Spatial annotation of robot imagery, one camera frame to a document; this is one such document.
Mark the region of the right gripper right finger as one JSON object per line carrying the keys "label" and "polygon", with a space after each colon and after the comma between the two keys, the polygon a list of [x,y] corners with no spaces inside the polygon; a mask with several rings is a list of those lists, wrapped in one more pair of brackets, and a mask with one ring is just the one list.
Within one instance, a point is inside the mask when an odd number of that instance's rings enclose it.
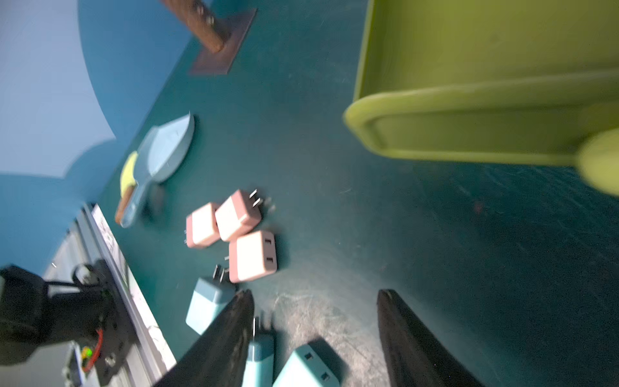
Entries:
{"label": "right gripper right finger", "polygon": [[377,295],[379,337],[391,386],[480,386],[395,290]]}

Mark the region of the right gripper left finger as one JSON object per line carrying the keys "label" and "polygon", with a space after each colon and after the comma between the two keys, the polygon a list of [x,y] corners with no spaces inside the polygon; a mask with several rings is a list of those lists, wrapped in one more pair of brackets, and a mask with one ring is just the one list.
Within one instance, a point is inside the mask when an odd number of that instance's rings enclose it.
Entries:
{"label": "right gripper left finger", "polygon": [[241,386],[255,302],[251,290],[238,292],[185,356],[157,386]]}

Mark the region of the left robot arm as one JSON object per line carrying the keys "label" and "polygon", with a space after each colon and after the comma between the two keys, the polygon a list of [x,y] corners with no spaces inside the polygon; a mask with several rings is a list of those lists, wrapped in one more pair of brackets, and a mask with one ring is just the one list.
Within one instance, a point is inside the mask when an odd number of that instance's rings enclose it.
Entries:
{"label": "left robot arm", "polygon": [[26,362],[40,347],[93,340],[114,299],[103,285],[47,282],[15,265],[1,268],[1,365]]}

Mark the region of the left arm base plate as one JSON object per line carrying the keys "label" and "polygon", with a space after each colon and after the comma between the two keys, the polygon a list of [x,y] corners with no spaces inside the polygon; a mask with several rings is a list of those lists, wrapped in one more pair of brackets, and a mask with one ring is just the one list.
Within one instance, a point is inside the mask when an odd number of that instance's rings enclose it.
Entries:
{"label": "left arm base plate", "polygon": [[99,385],[108,386],[136,342],[135,328],[106,261],[79,264],[72,272],[72,281],[85,299],[77,312],[84,332],[76,342],[92,351],[82,362],[82,370],[87,376],[95,375]]}

